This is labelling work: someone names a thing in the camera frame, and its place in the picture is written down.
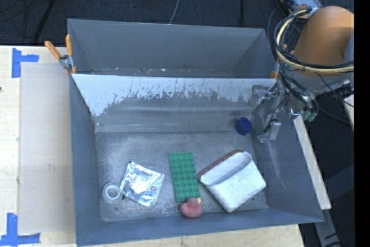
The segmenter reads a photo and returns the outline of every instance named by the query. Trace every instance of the rubber duck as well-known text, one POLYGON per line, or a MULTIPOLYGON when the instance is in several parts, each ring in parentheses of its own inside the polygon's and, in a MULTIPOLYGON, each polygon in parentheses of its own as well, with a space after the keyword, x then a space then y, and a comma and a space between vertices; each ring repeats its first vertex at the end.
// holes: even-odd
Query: rubber duck
POLYGON ((186 217, 200 217, 203 214, 201 199, 190 197, 185 203, 180 206, 180 212, 186 217))

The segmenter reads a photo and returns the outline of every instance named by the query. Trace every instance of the green lego brick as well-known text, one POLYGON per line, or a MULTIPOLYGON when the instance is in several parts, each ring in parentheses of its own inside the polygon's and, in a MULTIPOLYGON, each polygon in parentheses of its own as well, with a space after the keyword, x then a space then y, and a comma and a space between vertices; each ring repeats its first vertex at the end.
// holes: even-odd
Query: green lego brick
POLYGON ((185 202, 190 197, 199 198, 199 183, 191 152, 169 153, 176 202, 185 202))

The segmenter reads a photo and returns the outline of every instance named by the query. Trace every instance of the wooden table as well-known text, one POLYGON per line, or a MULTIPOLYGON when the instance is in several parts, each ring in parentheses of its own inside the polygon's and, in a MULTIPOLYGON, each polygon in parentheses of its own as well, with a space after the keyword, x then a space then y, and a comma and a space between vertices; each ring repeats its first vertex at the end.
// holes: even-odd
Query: wooden table
MULTIPOLYGON (((6 232, 6 214, 8 212, 19 215, 19 188, 22 180, 19 179, 20 158, 20 78, 11 77, 13 46, 0 46, 0 234, 6 232)), ((36 54, 39 56, 37 64, 55 65, 60 67, 58 61, 45 47, 15 46, 22 51, 22 55, 36 54)), ((66 53, 65 48, 58 48, 66 53)), ((299 117, 295 121, 299 131, 298 136, 304 149, 304 155, 308 167, 313 176, 314 186, 322 209, 330 209, 330 201, 324 187, 323 180, 317 166, 315 155, 305 130, 305 126, 299 117)), ((76 246, 75 233, 73 230, 47 231, 40 235, 40 243, 34 246, 76 246)), ((255 246, 255 247, 304 247, 298 225, 257 228, 241 231, 227 231, 223 233, 193 235, 188 237, 175 237, 165 239, 154 239, 149 241, 127 242, 122 244, 111 244, 110 246, 255 246)))

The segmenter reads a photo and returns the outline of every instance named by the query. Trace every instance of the orange object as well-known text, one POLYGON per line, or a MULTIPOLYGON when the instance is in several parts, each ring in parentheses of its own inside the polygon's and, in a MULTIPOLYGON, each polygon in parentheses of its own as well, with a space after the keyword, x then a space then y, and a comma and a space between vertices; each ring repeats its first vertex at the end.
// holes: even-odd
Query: orange object
MULTIPOLYGON (((45 41, 45 46, 50 50, 50 52, 56 59, 60 60, 60 58, 62 57, 61 53, 50 41, 45 41)), ((69 70, 67 68, 65 69, 65 73, 69 74, 69 70)))
MULTIPOLYGON (((71 36, 69 34, 65 36, 65 46, 67 48, 68 56, 72 56, 73 48, 72 48, 71 36)), ((77 66, 72 67, 72 73, 77 73, 77 66)))
MULTIPOLYGON (((354 33, 354 14, 338 6, 318 10, 307 22, 294 49, 297 59, 308 64, 336 65, 344 62, 354 33)), ((305 71, 303 75, 316 76, 305 71)))
POLYGON ((200 217, 203 214, 203 207, 200 203, 200 198, 190 197, 180 206, 180 212, 186 217, 200 217))

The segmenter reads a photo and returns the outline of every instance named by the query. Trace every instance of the metal bracket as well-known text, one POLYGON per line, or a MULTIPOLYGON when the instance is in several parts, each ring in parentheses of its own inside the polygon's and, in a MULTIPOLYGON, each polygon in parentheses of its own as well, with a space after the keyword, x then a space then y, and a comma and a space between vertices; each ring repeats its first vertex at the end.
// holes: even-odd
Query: metal bracket
POLYGON ((73 62, 73 58, 68 55, 64 55, 63 57, 59 58, 59 63, 62 65, 63 69, 69 69, 69 66, 72 68, 75 66, 73 62))

